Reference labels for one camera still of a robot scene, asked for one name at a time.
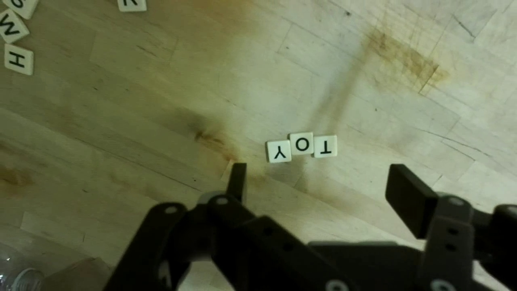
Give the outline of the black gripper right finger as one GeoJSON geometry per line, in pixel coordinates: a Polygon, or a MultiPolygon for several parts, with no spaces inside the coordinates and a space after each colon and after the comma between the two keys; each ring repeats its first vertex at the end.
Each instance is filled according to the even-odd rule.
{"type": "Polygon", "coordinates": [[[474,264],[511,291],[517,289],[517,205],[491,213],[454,194],[438,194],[409,167],[393,163],[385,197],[417,239],[425,239],[417,286],[424,291],[488,291],[474,264]]]}

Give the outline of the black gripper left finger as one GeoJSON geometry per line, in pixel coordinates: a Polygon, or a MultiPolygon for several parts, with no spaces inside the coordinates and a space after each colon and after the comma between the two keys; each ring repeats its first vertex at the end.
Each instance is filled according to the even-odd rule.
{"type": "Polygon", "coordinates": [[[336,267],[244,205],[246,176],[236,163],[227,191],[194,209],[152,207],[104,291],[180,291],[191,265],[206,259],[236,291],[346,291],[336,267]]]}

